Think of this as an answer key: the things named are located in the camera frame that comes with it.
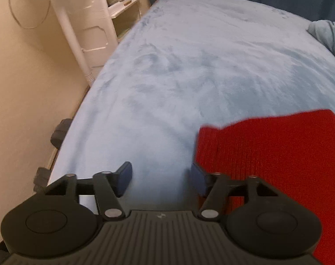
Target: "wall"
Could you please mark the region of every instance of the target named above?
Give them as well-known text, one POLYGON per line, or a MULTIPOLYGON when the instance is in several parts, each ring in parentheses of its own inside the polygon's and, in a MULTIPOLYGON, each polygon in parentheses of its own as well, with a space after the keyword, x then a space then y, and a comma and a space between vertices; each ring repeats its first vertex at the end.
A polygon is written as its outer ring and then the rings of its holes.
MULTIPOLYGON (((29 27, 44 17, 48 1, 11 2, 29 27)), ((73 115, 86 87, 52 8, 38 28, 22 30, 0 0, 0 222, 31 196, 37 168, 53 153, 53 129, 73 115)))

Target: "bed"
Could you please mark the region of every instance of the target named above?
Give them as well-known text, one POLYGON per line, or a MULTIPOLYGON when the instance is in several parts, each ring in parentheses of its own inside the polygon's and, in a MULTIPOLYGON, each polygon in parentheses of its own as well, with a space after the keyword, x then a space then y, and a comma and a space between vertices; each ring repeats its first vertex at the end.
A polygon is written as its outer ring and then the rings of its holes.
MULTIPOLYGON (((335 57, 309 23, 247 0, 159 0, 87 94, 50 183, 130 161, 125 210, 196 208, 188 172, 200 126, 335 113, 335 57)), ((81 202, 95 207, 90 197, 81 202)))

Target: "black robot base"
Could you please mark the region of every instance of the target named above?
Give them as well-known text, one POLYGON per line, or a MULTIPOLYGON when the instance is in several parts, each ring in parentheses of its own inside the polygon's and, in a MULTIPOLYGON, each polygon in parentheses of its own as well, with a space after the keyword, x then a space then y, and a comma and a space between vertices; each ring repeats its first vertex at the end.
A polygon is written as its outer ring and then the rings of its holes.
POLYGON ((117 198, 132 178, 129 162, 86 180, 67 174, 4 217, 11 255, 3 264, 320 264, 311 254, 322 226, 312 212, 257 177, 230 180, 196 164, 190 177, 206 197, 198 212, 126 215, 117 198), (95 195, 99 214, 79 195, 95 195), (244 196, 245 204, 223 215, 229 196, 244 196))

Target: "red knit cloth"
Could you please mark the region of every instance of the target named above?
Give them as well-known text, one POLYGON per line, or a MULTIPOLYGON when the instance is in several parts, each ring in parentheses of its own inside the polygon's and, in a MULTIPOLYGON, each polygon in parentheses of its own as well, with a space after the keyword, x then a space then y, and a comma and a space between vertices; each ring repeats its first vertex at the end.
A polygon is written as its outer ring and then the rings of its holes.
MULTIPOLYGON (((202 127, 196 162, 242 180, 257 175, 314 212, 323 234, 314 253, 335 265, 335 114, 317 110, 202 127)), ((233 207, 240 199, 233 200, 233 207)))

